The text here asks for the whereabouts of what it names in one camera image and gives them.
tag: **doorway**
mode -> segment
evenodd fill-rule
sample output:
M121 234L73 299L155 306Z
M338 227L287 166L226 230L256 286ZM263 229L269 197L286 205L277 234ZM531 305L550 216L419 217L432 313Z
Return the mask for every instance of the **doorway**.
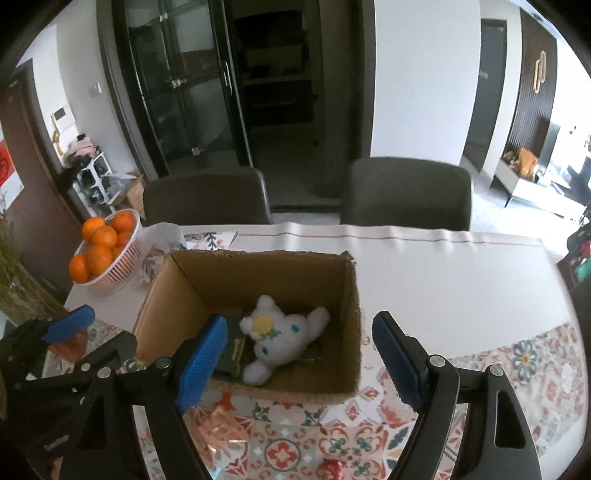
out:
M480 30L480 70L472 120L464 156L481 171L491 144L499 114L507 56L507 23L482 20Z
M338 210L359 155L359 0L225 0L253 164L271 207Z
M125 11L121 4L115 14L126 19L134 60L127 68L135 68L161 153L156 170L251 165L223 2L125 0Z

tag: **screw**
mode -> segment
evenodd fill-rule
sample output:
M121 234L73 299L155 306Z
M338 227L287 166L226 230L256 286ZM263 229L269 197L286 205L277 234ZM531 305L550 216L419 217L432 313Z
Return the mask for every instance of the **screw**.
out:
M97 373L97 376L99 378L109 378L111 374L111 369L109 367L103 367L99 370L99 372Z
M495 377L502 377L505 375L505 371L500 365L491 365L491 374L493 374Z
M168 368L170 367L170 364L172 364L173 361L171 360L171 358L169 356L161 356L160 358L158 358L155 362L154 365L156 365L156 368Z
M433 355L429 357L429 363L434 367L442 367L445 365L445 359L441 355Z

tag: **plush toy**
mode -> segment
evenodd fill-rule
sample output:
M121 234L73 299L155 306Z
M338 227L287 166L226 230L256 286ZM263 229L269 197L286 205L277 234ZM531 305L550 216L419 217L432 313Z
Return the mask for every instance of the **plush toy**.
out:
M324 307L312 310L307 317L285 315L269 295L261 295L256 309L240 322L242 331L256 342L258 358L244 369L243 382L265 383L275 367L299 358L310 342L324 332L329 321L329 311Z

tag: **light switch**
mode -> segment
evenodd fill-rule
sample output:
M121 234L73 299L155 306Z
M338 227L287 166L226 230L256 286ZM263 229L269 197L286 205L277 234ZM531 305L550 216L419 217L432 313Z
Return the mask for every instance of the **light switch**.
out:
M100 86L99 82L96 82L91 88L90 88L90 95L93 97L96 97L98 94L103 93L103 90Z

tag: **dried plant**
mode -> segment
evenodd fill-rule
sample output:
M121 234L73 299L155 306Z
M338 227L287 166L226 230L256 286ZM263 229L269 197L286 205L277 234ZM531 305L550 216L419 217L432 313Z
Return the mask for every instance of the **dried plant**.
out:
M29 275L19 256L12 223L0 206L0 311L15 325L30 318L63 315L63 305Z

